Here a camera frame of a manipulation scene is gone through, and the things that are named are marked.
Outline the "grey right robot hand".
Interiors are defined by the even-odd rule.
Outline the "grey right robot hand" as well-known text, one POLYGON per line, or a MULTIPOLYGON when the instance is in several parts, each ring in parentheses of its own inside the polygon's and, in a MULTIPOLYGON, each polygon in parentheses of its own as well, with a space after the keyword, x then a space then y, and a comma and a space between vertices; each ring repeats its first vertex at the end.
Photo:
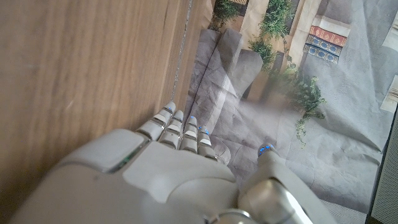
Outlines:
POLYGON ((11 223, 333 223, 273 145, 239 186, 195 117, 166 104, 135 131, 114 129, 56 164, 11 223))

